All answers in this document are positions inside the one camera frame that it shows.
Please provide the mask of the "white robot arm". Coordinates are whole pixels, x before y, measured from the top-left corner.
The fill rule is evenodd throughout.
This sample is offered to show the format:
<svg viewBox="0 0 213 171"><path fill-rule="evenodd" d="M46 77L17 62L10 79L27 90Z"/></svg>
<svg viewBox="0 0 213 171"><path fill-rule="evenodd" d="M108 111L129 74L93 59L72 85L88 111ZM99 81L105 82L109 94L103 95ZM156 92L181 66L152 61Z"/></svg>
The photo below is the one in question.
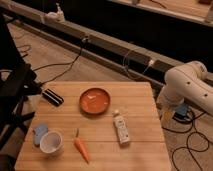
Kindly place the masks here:
<svg viewBox="0 0 213 171"><path fill-rule="evenodd" d="M165 85L160 91L157 103L163 107L176 107L187 98L213 115L213 87L204 82L206 77L207 68L199 61L169 69L165 73Z"/></svg>

